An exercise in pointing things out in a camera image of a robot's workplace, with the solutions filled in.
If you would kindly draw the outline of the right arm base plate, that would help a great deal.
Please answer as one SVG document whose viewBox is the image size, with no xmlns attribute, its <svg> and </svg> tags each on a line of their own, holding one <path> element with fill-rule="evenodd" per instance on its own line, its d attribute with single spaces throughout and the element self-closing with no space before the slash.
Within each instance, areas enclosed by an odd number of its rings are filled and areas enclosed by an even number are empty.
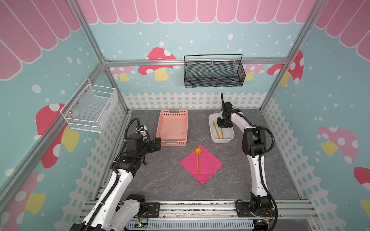
<svg viewBox="0 0 370 231">
<path fill-rule="evenodd" d="M 252 199 L 251 201 L 237 200 L 235 208 L 238 218 L 267 217 L 275 215 L 275 208 L 271 201 Z"/>
</svg>

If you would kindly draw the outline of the magenta paper napkin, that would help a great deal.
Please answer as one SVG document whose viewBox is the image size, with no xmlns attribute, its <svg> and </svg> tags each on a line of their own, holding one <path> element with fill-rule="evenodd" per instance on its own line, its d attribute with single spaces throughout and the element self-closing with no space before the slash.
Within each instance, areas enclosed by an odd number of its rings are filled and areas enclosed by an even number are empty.
<svg viewBox="0 0 370 231">
<path fill-rule="evenodd" d="M 192 151 L 185 157 L 180 164 L 192 175 L 200 184 L 205 184 L 223 165 L 218 158 L 216 158 L 204 146 L 198 146 L 201 149 L 199 155 L 199 174 L 197 174 L 196 154 Z"/>
</svg>

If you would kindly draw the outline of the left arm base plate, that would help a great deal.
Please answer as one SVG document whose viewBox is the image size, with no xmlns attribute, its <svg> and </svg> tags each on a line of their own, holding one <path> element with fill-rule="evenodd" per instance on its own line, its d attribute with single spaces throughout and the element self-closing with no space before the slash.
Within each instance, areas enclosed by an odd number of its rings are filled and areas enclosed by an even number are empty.
<svg viewBox="0 0 370 231">
<path fill-rule="evenodd" d="M 159 218 L 161 204 L 158 202 L 145 203 L 145 207 L 139 212 L 139 218 Z"/>
</svg>

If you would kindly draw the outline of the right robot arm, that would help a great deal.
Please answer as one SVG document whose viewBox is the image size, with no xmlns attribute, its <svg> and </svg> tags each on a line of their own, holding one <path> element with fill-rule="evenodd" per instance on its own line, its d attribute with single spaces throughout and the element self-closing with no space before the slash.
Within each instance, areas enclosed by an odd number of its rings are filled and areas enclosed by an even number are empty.
<svg viewBox="0 0 370 231">
<path fill-rule="evenodd" d="M 221 116 L 217 119 L 220 128 L 237 126 L 243 132 L 242 150 L 247 156 L 251 171 L 250 212 L 258 217 L 274 208 L 274 198 L 269 192 L 265 175 L 265 154 L 275 145 L 273 133 L 260 125 L 253 124 L 239 109 L 234 109 L 232 103 L 225 102 L 221 93 Z"/>
</svg>

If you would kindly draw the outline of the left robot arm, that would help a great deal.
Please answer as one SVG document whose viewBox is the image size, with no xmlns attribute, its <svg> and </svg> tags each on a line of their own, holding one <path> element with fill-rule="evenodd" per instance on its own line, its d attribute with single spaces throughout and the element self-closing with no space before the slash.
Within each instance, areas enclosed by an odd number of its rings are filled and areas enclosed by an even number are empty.
<svg viewBox="0 0 370 231">
<path fill-rule="evenodd" d="M 145 156 L 161 150 L 161 139 L 152 139 L 137 117 L 127 126 L 134 122 L 136 132 L 129 134 L 129 129 L 125 129 L 124 147 L 109 167 L 112 174 L 108 185 L 83 222 L 72 225 L 72 231 L 124 231 L 132 218 L 147 214 L 145 196 L 130 194 L 123 202 L 121 198 L 139 168 L 146 164 Z"/>
</svg>

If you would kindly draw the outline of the yellow plastic spoon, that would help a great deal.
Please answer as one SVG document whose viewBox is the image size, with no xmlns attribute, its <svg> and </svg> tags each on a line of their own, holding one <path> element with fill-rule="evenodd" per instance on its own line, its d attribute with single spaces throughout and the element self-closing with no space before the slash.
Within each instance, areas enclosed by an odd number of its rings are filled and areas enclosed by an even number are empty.
<svg viewBox="0 0 370 231">
<path fill-rule="evenodd" d="M 197 174 L 199 174 L 199 155 L 201 154 L 201 149 L 197 147 L 194 152 L 196 154 L 196 161 L 197 161 Z"/>
</svg>

